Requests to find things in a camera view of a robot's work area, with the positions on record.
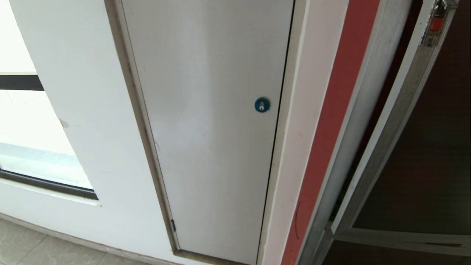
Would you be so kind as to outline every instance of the keyhole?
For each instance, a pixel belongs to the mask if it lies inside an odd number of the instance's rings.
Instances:
[[[267,98],[258,98],[255,101],[255,110],[261,113],[267,112],[270,109],[270,101]]]

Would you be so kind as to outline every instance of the floor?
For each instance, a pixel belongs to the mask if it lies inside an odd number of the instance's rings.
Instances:
[[[0,219],[0,265],[146,265]]]

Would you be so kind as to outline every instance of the window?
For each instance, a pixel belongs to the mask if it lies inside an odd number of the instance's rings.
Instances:
[[[0,177],[96,199],[7,1],[0,1],[0,34]]]

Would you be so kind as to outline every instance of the glass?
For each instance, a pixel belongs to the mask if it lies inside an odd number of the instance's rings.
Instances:
[[[8,1],[0,36],[0,75],[35,75]],[[92,189],[44,91],[0,90],[0,169]]]
[[[354,227],[471,234],[469,5],[460,2],[410,119]]]

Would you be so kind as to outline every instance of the scuff mark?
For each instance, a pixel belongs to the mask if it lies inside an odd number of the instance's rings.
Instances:
[[[296,233],[296,239],[299,240],[298,235],[298,211],[299,206],[301,205],[301,201],[298,202],[298,206],[296,207],[296,213],[294,214],[294,232]]]
[[[60,121],[60,124],[62,125],[62,128],[67,128],[67,127],[69,127],[69,124],[67,124],[67,122],[65,122],[65,121],[63,121],[63,120],[61,120],[61,119],[59,119],[59,121]]]
[[[157,151],[159,151],[159,152],[160,152],[160,146],[159,146],[159,144],[157,143],[157,141],[156,141],[156,140],[154,140],[154,144],[155,144],[155,147],[157,147]]]

